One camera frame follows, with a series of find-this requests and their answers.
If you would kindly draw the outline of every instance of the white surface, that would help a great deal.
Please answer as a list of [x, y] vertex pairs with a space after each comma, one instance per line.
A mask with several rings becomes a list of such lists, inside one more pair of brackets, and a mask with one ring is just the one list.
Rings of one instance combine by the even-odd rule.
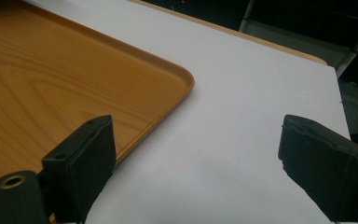
[[124, 0], [33, 3], [196, 80], [118, 166], [87, 223], [330, 223], [277, 153], [285, 114], [349, 136], [333, 68]]

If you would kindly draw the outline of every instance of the wooden tray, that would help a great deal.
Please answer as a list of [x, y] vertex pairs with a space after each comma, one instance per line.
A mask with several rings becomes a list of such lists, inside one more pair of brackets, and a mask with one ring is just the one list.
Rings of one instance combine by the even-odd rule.
[[189, 93], [184, 68], [23, 2], [0, 2], [0, 176], [111, 114], [117, 160]]

